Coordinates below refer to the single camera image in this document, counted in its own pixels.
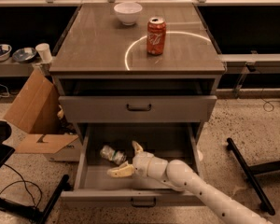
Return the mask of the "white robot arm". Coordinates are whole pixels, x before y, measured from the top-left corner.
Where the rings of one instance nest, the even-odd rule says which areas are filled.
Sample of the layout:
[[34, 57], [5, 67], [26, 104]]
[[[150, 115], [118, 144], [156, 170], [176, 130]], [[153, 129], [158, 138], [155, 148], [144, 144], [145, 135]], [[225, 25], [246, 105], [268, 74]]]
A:
[[157, 180], [176, 191], [188, 191], [226, 224], [272, 224], [266, 218], [207, 184], [183, 161], [158, 158], [144, 151], [136, 141], [132, 141], [132, 146], [134, 149], [132, 163], [129, 163], [120, 151], [112, 150], [107, 156], [117, 165], [107, 171], [109, 176], [120, 178], [139, 175]]

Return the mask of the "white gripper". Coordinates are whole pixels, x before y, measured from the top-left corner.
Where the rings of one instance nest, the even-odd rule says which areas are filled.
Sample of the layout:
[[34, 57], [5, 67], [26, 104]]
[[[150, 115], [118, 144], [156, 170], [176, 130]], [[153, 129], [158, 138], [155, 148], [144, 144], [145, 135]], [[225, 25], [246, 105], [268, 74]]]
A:
[[132, 176], [135, 170], [137, 175], [163, 180], [166, 177], [168, 161], [158, 158], [152, 153], [145, 152], [136, 141], [132, 141], [132, 146], [135, 154], [133, 164], [129, 164], [126, 161], [118, 167], [109, 169], [107, 174], [115, 178], [128, 177]]

